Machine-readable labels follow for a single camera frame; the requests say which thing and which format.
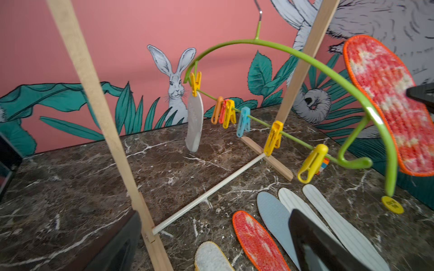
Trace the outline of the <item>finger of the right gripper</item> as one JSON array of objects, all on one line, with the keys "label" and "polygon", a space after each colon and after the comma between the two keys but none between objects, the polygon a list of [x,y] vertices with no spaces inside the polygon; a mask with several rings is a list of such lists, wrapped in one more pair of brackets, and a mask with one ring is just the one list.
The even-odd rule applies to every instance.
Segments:
[{"label": "finger of the right gripper", "polygon": [[406,95],[415,101],[422,102],[430,113],[434,113],[434,83],[408,88]]}]

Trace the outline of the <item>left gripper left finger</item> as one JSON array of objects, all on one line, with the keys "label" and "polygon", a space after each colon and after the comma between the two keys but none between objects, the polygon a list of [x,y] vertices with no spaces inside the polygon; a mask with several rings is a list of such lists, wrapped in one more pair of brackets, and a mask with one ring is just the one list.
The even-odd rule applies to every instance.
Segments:
[{"label": "left gripper left finger", "polygon": [[129,271],[140,237],[140,215],[131,210],[64,267],[64,270]]}]

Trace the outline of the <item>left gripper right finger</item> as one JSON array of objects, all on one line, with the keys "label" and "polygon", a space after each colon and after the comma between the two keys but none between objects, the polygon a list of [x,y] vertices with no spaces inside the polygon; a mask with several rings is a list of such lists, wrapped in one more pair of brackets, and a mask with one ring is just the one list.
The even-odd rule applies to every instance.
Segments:
[{"label": "left gripper right finger", "polygon": [[293,210],[289,229],[301,271],[368,271],[300,210]]}]

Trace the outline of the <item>orange-edged felt insole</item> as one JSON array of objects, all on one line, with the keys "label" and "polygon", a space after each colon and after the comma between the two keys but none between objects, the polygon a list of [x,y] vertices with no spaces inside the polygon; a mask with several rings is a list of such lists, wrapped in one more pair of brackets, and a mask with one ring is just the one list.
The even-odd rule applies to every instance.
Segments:
[{"label": "orange-edged felt insole", "polygon": [[244,253],[257,270],[290,270],[276,243],[253,216],[237,211],[232,217],[232,224]]},{"label": "orange-edged felt insole", "polygon": [[393,137],[401,170],[434,174],[434,122],[427,107],[406,95],[415,82],[403,61],[366,35],[348,39],[343,56],[352,83],[370,100]]}]

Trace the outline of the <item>grey bubbled foam insole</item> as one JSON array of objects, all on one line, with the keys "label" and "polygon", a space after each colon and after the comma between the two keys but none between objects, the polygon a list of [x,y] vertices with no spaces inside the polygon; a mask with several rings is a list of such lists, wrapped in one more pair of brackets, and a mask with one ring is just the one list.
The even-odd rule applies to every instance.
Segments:
[{"label": "grey bubbled foam insole", "polygon": [[300,264],[289,229],[290,212],[276,197],[267,192],[260,192],[257,195],[257,207],[269,232],[280,243],[297,270],[300,271]]}]

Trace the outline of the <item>green clothes hanger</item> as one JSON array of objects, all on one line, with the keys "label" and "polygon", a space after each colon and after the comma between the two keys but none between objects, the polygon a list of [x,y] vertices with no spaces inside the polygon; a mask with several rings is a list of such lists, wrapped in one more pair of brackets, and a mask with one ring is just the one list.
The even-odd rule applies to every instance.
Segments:
[{"label": "green clothes hanger", "polygon": [[307,44],[304,47],[304,51],[295,50],[282,44],[277,44],[274,42],[260,39],[263,11],[257,1],[255,1],[254,3],[259,12],[259,20],[255,37],[253,39],[233,40],[229,42],[224,42],[207,49],[202,54],[194,58],[192,63],[188,66],[185,72],[185,78],[183,83],[189,83],[191,85],[189,79],[190,74],[192,73],[191,70],[197,69],[198,62],[203,57],[217,49],[220,49],[221,47],[236,44],[252,44],[265,46],[291,54],[294,58],[298,58],[300,60],[297,64],[296,71],[300,71],[302,69],[308,70],[310,67],[315,67],[321,70],[321,72],[323,72],[327,77],[329,77],[335,83],[339,84],[343,89],[345,89],[349,94],[351,94],[352,97],[355,98],[362,105],[365,112],[365,116],[360,121],[359,126],[354,129],[352,134],[348,136],[345,143],[341,146],[341,149],[339,150],[339,157],[334,158],[328,155],[327,158],[329,158],[330,161],[333,161],[334,163],[348,169],[365,169],[372,167],[373,161],[366,157],[358,158],[351,161],[345,160],[343,158],[346,150],[353,143],[357,135],[359,135],[360,131],[367,125],[368,122],[372,121],[377,127],[383,143],[385,144],[385,150],[388,158],[385,175],[385,195],[393,197],[397,182],[398,157],[393,137],[391,135],[391,132],[389,132],[388,130],[387,124],[385,123],[385,121],[383,121],[379,110],[375,108],[374,103],[369,100],[369,97],[366,97],[365,94],[363,94],[353,83],[349,82],[340,74],[336,73],[332,68],[315,59],[318,47],[324,39],[330,22],[333,19],[340,2],[322,2],[318,14],[315,18],[313,29],[311,30],[310,36],[307,39]]}]

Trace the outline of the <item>white embossed foam insole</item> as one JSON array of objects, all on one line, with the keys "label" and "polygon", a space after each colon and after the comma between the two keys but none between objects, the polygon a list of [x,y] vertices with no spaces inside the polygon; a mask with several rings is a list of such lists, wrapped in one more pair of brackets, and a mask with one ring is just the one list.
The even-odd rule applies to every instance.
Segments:
[{"label": "white embossed foam insole", "polygon": [[201,94],[197,93],[194,97],[190,94],[188,97],[188,130],[186,134],[186,147],[190,152],[197,152],[200,145],[204,111]]}]

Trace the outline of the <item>white thin insole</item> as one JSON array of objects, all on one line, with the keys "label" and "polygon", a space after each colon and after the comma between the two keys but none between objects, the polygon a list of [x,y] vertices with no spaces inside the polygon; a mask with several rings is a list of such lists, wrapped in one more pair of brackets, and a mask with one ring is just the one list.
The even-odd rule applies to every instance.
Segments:
[{"label": "white thin insole", "polygon": [[302,189],[309,202],[316,208],[338,237],[342,245],[372,271],[390,270],[387,262],[376,251],[371,242],[351,223],[344,219],[311,184]]}]

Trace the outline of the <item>yellow-edged felt insole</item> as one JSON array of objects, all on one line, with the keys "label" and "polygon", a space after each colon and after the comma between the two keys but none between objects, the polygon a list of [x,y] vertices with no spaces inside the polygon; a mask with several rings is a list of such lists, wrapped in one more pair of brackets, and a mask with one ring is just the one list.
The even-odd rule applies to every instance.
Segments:
[{"label": "yellow-edged felt insole", "polygon": [[204,242],[198,247],[194,266],[196,271],[234,271],[220,247],[212,241]]}]

